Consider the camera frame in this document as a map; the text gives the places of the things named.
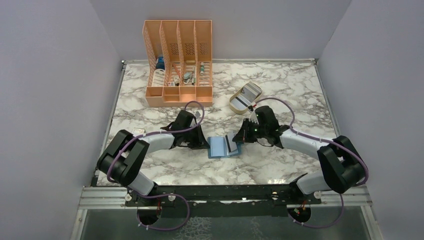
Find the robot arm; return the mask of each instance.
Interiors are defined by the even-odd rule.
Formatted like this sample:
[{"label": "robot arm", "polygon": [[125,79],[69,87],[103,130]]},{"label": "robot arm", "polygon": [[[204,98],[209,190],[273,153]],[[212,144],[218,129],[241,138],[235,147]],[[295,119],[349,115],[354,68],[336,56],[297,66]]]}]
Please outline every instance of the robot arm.
[{"label": "robot arm", "polygon": [[[303,175],[290,184],[298,195],[327,190],[342,194],[365,177],[365,170],[351,155],[334,145],[298,135],[287,125],[279,125],[269,106],[258,107],[250,118],[245,118],[233,141],[254,143],[258,139],[266,139],[273,146],[292,149],[319,160],[320,171]],[[359,156],[347,137],[339,136],[332,141]]]},{"label": "robot arm", "polygon": [[[161,128],[160,134],[140,137],[129,145],[126,149],[127,156],[120,156],[113,165],[111,177],[124,187],[131,188],[142,195],[148,195],[155,183],[140,171],[146,154],[175,147],[191,149],[208,149],[210,147],[200,125],[190,131],[175,133],[175,131],[188,129],[195,124],[196,118],[192,113],[185,110],[180,111],[174,122]],[[134,138],[133,134],[126,130],[120,130],[100,156],[97,168],[103,173],[107,173],[119,151],[132,138]]]}]

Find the black mounting plate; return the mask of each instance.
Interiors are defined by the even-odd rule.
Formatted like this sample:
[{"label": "black mounting plate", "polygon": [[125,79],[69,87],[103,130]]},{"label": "black mounting plate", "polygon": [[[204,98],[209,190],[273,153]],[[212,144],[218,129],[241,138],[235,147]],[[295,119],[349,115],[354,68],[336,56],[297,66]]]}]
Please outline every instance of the black mounting plate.
[{"label": "black mounting plate", "polygon": [[[287,205],[300,206],[303,201],[306,204],[321,203],[313,194],[303,199],[293,198],[288,184],[157,185],[149,196],[171,193],[179,194],[189,201],[192,217],[286,217]],[[158,199],[145,199],[135,193],[131,195],[132,200],[125,202],[127,207],[158,206]],[[185,203],[178,197],[172,201],[162,197],[160,206],[162,218],[184,218],[187,214]]]}]

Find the wire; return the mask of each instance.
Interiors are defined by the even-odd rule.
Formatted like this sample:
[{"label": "wire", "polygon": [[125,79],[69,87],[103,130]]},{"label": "wire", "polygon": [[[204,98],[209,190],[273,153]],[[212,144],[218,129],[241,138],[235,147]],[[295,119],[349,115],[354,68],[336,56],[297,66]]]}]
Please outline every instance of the wire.
[{"label": "wire", "polygon": [[[179,133],[188,132],[188,131],[191,131],[191,130],[197,128],[200,125],[200,123],[203,121],[204,117],[205,117],[205,108],[198,101],[189,101],[189,102],[187,102],[185,104],[184,110],[186,110],[187,109],[187,106],[189,104],[191,104],[191,103],[196,103],[201,108],[201,112],[202,113],[201,113],[201,118],[200,118],[200,120],[199,120],[198,123],[196,123],[194,126],[191,126],[191,127],[187,128],[187,129],[183,129],[183,130],[176,130],[176,131],[153,131],[153,132],[149,132],[149,133],[146,133],[146,134],[140,134],[138,136],[133,137],[129,142],[127,142],[123,146],[123,148],[118,152],[118,154],[116,155],[116,157],[113,159],[112,163],[110,164],[109,169],[107,170],[107,175],[106,175],[107,180],[109,182],[111,182],[111,183],[116,183],[115,180],[111,179],[112,169],[113,169],[114,165],[116,164],[116,162],[118,161],[118,159],[120,158],[120,156],[122,155],[122,153],[125,152],[125,150],[128,148],[128,146],[130,146],[135,140],[137,140],[137,139],[139,139],[141,137],[147,137],[147,136],[156,135],[156,134],[179,134]],[[173,231],[173,230],[176,230],[176,229],[181,228],[182,226],[184,226],[189,221],[189,218],[190,218],[190,205],[189,205],[189,202],[183,196],[181,196],[179,194],[174,194],[174,193],[160,194],[160,195],[155,195],[155,196],[146,196],[146,195],[140,194],[139,192],[137,192],[135,190],[134,190],[134,192],[137,193],[140,197],[142,197],[144,199],[155,199],[155,198],[162,198],[162,197],[168,197],[168,196],[175,196],[175,197],[178,197],[178,198],[182,199],[185,202],[185,205],[187,206],[187,216],[185,217],[185,220],[180,225],[178,225],[178,226],[171,227],[171,228],[160,228],[160,227],[154,227],[154,226],[144,225],[140,221],[139,215],[137,214],[137,220],[139,221],[139,225],[140,226],[146,227],[147,229],[150,228],[150,229],[159,230],[159,231]]]},{"label": "wire", "polygon": [[156,215],[159,215],[159,211],[161,210],[161,199],[157,199],[157,207],[156,207]]},{"label": "wire", "polygon": [[175,197],[182,199],[184,201],[185,205],[187,206],[187,216],[185,216],[184,221],[177,226],[170,227],[170,228],[161,228],[161,227],[145,225],[140,220],[139,213],[137,213],[137,220],[138,220],[139,226],[146,227],[146,229],[153,229],[153,230],[158,230],[158,231],[173,231],[173,230],[177,230],[177,229],[181,228],[182,226],[184,226],[189,221],[189,219],[190,219],[190,205],[189,205],[189,202],[183,196],[181,196],[179,194],[175,194],[175,193],[160,194],[160,195],[155,195],[155,196],[145,196],[145,195],[141,195],[137,191],[134,191],[134,192],[136,192],[140,197],[142,197],[144,199],[155,199],[155,198],[163,198],[163,197],[168,197],[168,196],[175,196]]},{"label": "wire", "polygon": [[343,201],[343,196],[340,194],[340,200],[341,200],[341,212],[340,215],[338,215],[337,219],[334,220],[332,223],[327,224],[327,225],[323,225],[323,226],[315,226],[315,225],[310,225],[304,222],[299,222],[296,221],[290,214],[288,215],[294,223],[302,225],[303,227],[307,227],[307,228],[311,228],[311,229],[326,229],[329,228],[333,225],[336,225],[338,222],[340,222],[340,219],[342,219],[343,213],[345,212],[345,201]]},{"label": "wire", "polygon": [[[276,97],[265,97],[265,98],[262,98],[262,99],[258,100],[257,103],[260,103],[260,102],[265,101],[265,100],[277,100],[280,103],[284,104],[290,110],[292,119],[291,119],[291,122],[289,124],[289,127],[290,127],[290,130],[293,133],[298,134],[298,135],[303,136],[303,137],[308,138],[308,139],[312,139],[312,140],[315,140],[315,141],[322,141],[324,143],[335,145],[336,147],[342,149],[343,151],[345,151],[348,154],[350,154],[351,156],[353,156],[359,162],[359,164],[363,167],[363,169],[365,171],[365,177],[364,177],[364,179],[360,183],[357,183],[355,186],[364,185],[368,181],[368,176],[369,176],[368,167],[365,164],[365,162],[358,155],[356,155],[351,150],[347,149],[346,147],[344,147],[344,146],[342,146],[342,145],[340,145],[340,144],[338,144],[338,143],[336,143],[334,141],[327,140],[327,139],[321,139],[321,138],[318,138],[318,137],[315,137],[315,136],[311,136],[311,135],[308,135],[306,133],[303,133],[303,132],[300,132],[300,131],[295,130],[293,128],[293,123],[295,122],[295,111],[293,111],[293,108],[290,107],[290,105],[287,102],[285,102],[285,101],[283,101],[283,100],[281,100],[279,98],[276,98]],[[293,221],[295,223],[297,223],[299,225],[302,225],[304,227],[307,227],[307,228],[312,228],[312,229],[329,228],[329,227],[337,224],[340,221],[340,219],[342,218],[343,213],[345,212],[345,202],[343,201],[343,196],[341,194],[340,194],[340,200],[341,200],[341,212],[340,212],[340,215],[338,216],[338,218],[335,221],[333,221],[330,224],[324,225],[324,226],[315,226],[315,225],[305,224],[305,223],[296,221],[291,215],[289,215],[289,216],[293,219]]]},{"label": "wire", "polygon": [[306,200],[302,202],[302,205],[300,205],[299,208],[302,208],[303,210],[305,210],[305,204],[306,204]]}]

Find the small white object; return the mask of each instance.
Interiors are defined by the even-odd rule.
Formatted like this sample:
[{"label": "small white object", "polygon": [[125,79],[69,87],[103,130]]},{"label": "small white object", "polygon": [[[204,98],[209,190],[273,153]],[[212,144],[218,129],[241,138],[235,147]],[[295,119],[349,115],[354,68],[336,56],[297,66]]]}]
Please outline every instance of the small white object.
[{"label": "small white object", "polygon": [[133,199],[133,197],[132,197],[129,193],[127,193],[127,194],[125,195],[125,201],[129,202],[129,201],[131,201],[132,199]]},{"label": "small white object", "polygon": [[169,195],[168,196],[168,200],[171,201],[171,202],[173,202],[175,200],[175,198],[176,197],[174,195]]},{"label": "small white object", "polygon": [[153,79],[151,81],[151,86],[163,87],[164,83],[165,83],[165,70],[158,68],[153,72]]},{"label": "small white object", "polygon": [[252,113],[250,114],[249,121],[251,123],[259,124],[259,120],[258,120],[258,118],[256,116],[255,110],[253,110]]},{"label": "small white object", "polygon": [[205,73],[205,63],[200,63],[200,75],[203,75]]},{"label": "small white object", "polygon": [[146,132],[146,130],[144,128],[138,128],[135,127],[132,129],[132,135],[134,136],[139,136],[139,135],[143,135]]},{"label": "small white object", "polygon": [[314,193],[313,193],[313,196],[314,196],[316,199],[321,199],[321,192],[320,192],[320,191],[316,191],[316,192],[314,192]]},{"label": "small white object", "polygon": [[175,85],[179,84],[180,83],[180,77],[177,76],[177,75],[173,76],[173,82],[175,83]]}]

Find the glass panel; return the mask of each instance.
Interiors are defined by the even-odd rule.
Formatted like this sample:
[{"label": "glass panel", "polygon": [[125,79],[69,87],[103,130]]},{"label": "glass panel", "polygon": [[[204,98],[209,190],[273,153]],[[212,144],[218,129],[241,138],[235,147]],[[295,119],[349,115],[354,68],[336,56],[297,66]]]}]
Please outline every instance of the glass panel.
[{"label": "glass panel", "polygon": [[[324,225],[334,221],[339,207],[312,209],[309,224]],[[182,219],[163,218],[156,227],[173,227]],[[358,206],[346,207],[341,221],[333,227],[310,229],[288,217],[192,217],[175,231],[146,230],[138,227],[135,210],[89,210],[81,239],[155,239],[155,240],[369,240],[367,226]]]}]

